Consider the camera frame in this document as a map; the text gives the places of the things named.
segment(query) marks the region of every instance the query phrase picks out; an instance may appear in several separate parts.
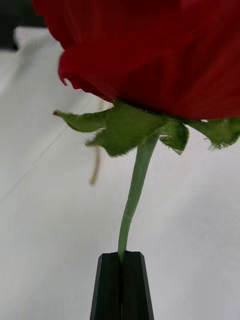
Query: flower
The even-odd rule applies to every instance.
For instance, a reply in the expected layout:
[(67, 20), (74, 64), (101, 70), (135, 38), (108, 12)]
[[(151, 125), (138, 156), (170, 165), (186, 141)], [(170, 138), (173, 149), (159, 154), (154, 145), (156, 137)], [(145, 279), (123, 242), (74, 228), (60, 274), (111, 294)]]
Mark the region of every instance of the flower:
[(239, 0), (33, 4), (75, 89), (186, 119), (240, 117)]

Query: flower stem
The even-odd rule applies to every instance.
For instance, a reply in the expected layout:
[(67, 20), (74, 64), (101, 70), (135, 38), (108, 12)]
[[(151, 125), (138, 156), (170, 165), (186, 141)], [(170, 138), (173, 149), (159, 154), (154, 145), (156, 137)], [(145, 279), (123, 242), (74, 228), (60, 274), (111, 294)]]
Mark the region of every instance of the flower stem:
[(118, 256), (121, 263), (123, 262), (124, 253), (127, 249), (128, 235), (130, 225), (136, 211), (139, 199), (143, 190), (146, 173), (149, 163), (158, 142), (159, 133), (151, 136), (145, 144), (137, 148), (135, 165), (132, 173), (131, 185), (124, 213), (122, 216), (119, 239), (118, 239)]

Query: red petal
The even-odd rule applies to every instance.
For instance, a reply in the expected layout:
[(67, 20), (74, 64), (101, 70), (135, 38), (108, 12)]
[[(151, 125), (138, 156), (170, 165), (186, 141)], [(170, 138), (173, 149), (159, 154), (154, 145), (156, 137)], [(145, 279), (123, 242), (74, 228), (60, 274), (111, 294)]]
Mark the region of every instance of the red petal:
[(239, 0), (35, 2), (74, 88), (189, 119), (240, 116)]

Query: white surface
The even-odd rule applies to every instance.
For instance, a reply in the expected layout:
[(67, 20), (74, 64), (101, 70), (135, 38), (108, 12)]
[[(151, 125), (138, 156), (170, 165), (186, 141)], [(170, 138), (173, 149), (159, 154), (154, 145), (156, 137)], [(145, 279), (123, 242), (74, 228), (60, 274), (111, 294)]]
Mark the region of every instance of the white surface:
[[(93, 112), (96, 98), (61, 84), (61, 49), (46, 32), (18, 36), (17, 55), (0, 53), (0, 319), (87, 320), (135, 152), (103, 152), (89, 186), (88, 136), (51, 113)], [(145, 256), (155, 320), (239, 320), (240, 145), (210, 152), (191, 133), (181, 157), (158, 144), (128, 249)]]

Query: green sepal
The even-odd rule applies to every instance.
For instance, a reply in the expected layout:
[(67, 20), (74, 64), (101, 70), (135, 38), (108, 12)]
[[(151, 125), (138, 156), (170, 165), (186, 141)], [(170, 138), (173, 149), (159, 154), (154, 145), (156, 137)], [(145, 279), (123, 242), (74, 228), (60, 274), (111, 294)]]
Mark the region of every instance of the green sepal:
[(240, 117), (208, 121), (187, 121), (211, 141), (210, 149), (222, 149), (233, 145), (240, 136)]
[(108, 110), (106, 127), (87, 145), (102, 146), (112, 157), (121, 156), (144, 144), (166, 121), (163, 114), (145, 112), (116, 100)]
[(106, 127), (108, 110), (82, 115), (55, 110), (53, 114), (62, 118), (72, 129), (86, 133)]
[(96, 132), (95, 138), (86, 145), (102, 146), (112, 157), (124, 155), (143, 145), (156, 133), (163, 144), (180, 155), (189, 139), (186, 125), (204, 134), (211, 141), (211, 149), (231, 146), (240, 136), (240, 117), (188, 120), (143, 111), (121, 100), (114, 101), (112, 108), (101, 112), (77, 115), (56, 110), (54, 114), (76, 131)]
[(181, 119), (168, 117), (167, 122), (160, 128), (160, 141), (181, 155), (188, 143), (189, 130)]

